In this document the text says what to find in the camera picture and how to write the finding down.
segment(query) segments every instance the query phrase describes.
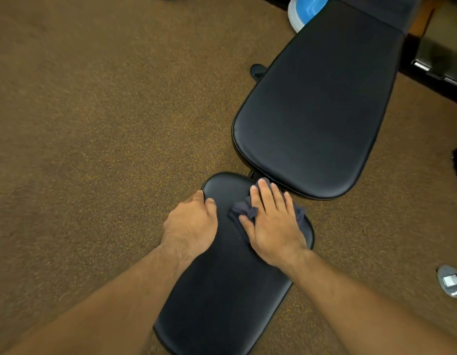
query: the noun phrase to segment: person's left forearm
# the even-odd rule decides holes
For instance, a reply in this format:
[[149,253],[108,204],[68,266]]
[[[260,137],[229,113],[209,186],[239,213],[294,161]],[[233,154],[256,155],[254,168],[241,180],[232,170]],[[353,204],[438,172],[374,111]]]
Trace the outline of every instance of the person's left forearm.
[[160,245],[9,355],[138,354],[190,259]]

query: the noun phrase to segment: person's right forearm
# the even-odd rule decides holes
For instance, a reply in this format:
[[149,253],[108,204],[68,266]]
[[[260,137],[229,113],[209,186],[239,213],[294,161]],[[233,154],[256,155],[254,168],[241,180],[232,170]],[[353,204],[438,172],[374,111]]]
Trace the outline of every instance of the person's right forearm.
[[310,250],[282,270],[353,355],[457,355],[457,339],[342,274]]

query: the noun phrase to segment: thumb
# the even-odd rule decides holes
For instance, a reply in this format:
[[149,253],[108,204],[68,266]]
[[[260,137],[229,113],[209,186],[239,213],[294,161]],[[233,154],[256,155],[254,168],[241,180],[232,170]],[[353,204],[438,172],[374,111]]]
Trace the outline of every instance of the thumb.
[[250,243],[252,243],[255,240],[255,225],[246,215],[240,215],[238,219],[240,220],[240,223],[242,223],[243,229],[247,232]]
[[205,200],[205,208],[210,217],[217,218],[217,206],[215,205],[213,198],[207,198]]

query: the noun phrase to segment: forearm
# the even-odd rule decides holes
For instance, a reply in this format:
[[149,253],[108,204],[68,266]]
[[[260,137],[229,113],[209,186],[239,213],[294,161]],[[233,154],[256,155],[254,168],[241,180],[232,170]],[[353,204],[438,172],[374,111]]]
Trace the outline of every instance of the forearm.
[[159,246],[9,354],[138,354],[189,264]]
[[342,274],[311,251],[283,269],[353,355],[457,355],[457,339]]

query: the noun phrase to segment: dark towel on bench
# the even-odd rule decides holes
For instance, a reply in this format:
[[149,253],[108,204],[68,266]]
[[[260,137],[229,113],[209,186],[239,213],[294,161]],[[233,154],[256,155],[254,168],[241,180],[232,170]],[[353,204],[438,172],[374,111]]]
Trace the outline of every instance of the dark towel on bench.
[[[266,178],[262,178],[266,181],[268,186],[271,189],[270,181]],[[258,191],[260,191],[260,187],[258,186],[258,182],[256,182],[256,187],[258,188]],[[255,224],[255,216],[256,213],[258,212],[257,207],[252,207],[252,198],[251,196],[248,196],[245,198],[244,201],[242,202],[237,202],[235,203],[230,211],[228,212],[228,217],[234,222],[235,226],[237,227],[238,231],[240,234],[242,234],[242,237],[247,241],[250,242],[250,239],[248,238],[247,232],[245,232],[245,229],[243,229],[242,224],[240,223],[240,220],[238,219],[238,216],[240,215],[246,215],[249,220],[252,221],[253,224]],[[298,223],[299,229],[303,233],[304,237],[307,240],[308,237],[308,231],[310,231],[310,227],[308,224],[308,220],[306,219],[306,210],[301,207],[300,205],[294,204],[294,212],[296,213],[296,221]]]

